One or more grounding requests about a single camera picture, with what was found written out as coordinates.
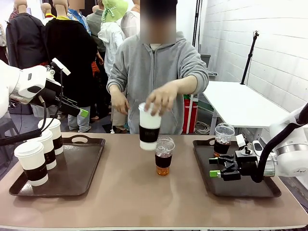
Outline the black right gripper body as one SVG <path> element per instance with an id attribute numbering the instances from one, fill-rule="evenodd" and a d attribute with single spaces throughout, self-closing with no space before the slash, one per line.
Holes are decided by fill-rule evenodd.
<path id="1" fill-rule="evenodd" d="M 251 176 L 257 170 L 257 156 L 255 154 L 243 155 L 236 154 L 235 160 L 237 162 L 239 172 L 242 176 Z"/>

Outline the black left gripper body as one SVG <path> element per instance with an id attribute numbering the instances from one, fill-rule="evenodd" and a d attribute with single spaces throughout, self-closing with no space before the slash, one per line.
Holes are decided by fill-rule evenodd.
<path id="1" fill-rule="evenodd" d="M 39 100 L 39 96 L 41 96 L 46 107 L 53 105 L 58 108 L 60 105 L 61 92 L 62 88 L 60 83 L 55 80 L 46 79 L 45 87 L 36 94 L 36 96 L 30 101 L 30 104 L 42 106 L 42 103 Z"/>

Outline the person's left hand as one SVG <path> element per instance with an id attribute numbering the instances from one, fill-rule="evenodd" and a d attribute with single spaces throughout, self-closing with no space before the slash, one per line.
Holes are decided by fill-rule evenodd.
<path id="1" fill-rule="evenodd" d="M 171 110 L 177 94 L 178 86 L 175 81 L 171 81 L 155 89 L 147 97 L 144 110 L 150 110 L 152 116 L 156 114 L 162 116 L 167 110 Z"/>

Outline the person's right hand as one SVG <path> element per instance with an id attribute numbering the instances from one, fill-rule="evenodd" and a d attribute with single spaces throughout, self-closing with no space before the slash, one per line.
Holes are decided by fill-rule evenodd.
<path id="1" fill-rule="evenodd" d="M 125 95 L 119 90 L 111 90 L 111 102 L 112 106 L 124 115 L 128 114 L 130 109 L 129 103 Z"/>

